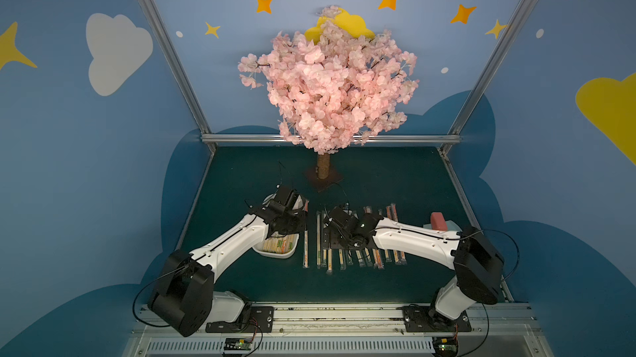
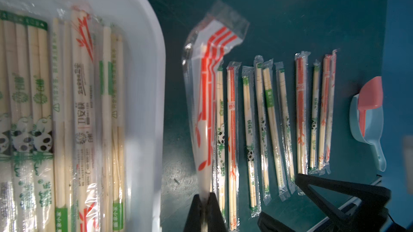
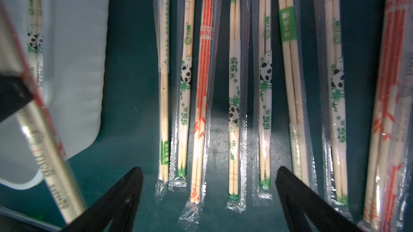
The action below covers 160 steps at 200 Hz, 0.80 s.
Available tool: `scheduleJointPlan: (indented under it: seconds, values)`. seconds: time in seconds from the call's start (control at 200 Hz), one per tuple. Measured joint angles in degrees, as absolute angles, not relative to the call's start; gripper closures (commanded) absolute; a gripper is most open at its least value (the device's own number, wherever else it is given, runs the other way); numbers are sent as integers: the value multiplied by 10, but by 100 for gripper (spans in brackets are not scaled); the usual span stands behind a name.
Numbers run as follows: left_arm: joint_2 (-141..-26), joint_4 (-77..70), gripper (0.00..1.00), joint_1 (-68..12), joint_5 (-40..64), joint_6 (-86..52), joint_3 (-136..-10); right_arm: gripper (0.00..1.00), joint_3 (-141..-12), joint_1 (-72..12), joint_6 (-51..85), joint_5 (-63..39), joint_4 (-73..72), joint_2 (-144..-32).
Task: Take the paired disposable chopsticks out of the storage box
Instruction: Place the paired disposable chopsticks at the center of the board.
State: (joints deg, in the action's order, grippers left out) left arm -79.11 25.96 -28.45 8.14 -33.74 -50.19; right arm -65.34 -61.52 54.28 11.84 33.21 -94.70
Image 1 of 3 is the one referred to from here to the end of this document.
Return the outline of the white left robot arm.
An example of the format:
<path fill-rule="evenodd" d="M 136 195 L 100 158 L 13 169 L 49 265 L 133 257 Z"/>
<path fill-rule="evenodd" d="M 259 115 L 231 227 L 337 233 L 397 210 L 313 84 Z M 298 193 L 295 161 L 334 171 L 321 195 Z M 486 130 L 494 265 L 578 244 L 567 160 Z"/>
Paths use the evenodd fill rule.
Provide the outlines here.
<path fill-rule="evenodd" d="M 210 317 L 235 322 L 245 302 L 232 292 L 215 292 L 216 281 L 248 250 L 271 236 L 301 234 L 308 205 L 297 190 L 279 186 L 217 239 L 192 251 L 175 250 L 151 283 L 147 307 L 183 337 L 193 335 Z"/>

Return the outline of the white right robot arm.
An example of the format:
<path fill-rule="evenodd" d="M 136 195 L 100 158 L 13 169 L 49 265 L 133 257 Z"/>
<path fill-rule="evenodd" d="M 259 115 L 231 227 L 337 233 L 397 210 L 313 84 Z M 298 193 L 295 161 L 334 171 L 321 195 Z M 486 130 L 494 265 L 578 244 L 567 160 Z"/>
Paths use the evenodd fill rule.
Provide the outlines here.
<path fill-rule="evenodd" d="M 322 226 L 326 249 L 397 250 L 454 270 L 427 311 L 431 323 L 451 324 L 469 307 L 495 305 L 500 299 L 504 258 L 481 229 L 450 230 L 439 212 L 432 214 L 427 229 L 374 213 L 358 217 L 339 206 L 324 214 Z"/>

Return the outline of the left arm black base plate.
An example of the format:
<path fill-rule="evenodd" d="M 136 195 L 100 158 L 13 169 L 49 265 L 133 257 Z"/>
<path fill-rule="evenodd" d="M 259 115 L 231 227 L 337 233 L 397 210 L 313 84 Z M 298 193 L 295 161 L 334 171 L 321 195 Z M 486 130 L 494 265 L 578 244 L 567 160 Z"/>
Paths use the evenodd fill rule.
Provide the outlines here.
<path fill-rule="evenodd" d="M 272 306 L 245 307 L 234 322 L 207 322 L 206 333 L 248 333 L 256 326 L 263 333 L 271 333 L 275 309 Z"/>

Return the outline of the white plastic storage box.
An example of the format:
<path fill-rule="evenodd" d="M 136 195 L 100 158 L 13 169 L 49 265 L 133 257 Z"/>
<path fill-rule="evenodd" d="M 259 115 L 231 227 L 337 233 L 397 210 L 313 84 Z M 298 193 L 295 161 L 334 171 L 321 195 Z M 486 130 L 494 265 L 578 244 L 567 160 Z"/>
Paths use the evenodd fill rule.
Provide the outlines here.
<path fill-rule="evenodd" d="M 253 214 L 268 225 L 267 237 L 252 250 L 263 257 L 290 258 L 296 250 L 299 234 L 305 229 L 303 197 L 293 189 L 271 194 Z"/>

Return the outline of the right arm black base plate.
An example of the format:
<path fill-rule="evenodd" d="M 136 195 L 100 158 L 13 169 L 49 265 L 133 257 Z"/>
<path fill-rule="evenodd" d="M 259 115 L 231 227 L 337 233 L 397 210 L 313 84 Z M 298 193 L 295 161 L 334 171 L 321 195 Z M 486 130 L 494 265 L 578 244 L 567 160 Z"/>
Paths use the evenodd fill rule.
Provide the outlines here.
<path fill-rule="evenodd" d="M 470 319 L 466 311 L 451 320 L 438 314 L 432 307 L 409 304 L 400 308 L 406 331 L 415 332 L 472 332 Z"/>

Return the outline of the chopsticks pair eleventh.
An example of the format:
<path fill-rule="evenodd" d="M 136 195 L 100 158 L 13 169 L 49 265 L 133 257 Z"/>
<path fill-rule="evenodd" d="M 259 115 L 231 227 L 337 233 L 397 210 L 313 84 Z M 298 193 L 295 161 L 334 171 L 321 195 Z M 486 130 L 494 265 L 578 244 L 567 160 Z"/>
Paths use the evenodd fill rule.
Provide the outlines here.
<path fill-rule="evenodd" d="M 309 269 L 309 232 L 308 232 L 308 224 L 307 218 L 309 215 L 309 200 L 306 200 L 303 206 L 304 213 L 304 229 L 303 229 L 303 261 L 302 267 L 303 269 Z"/>

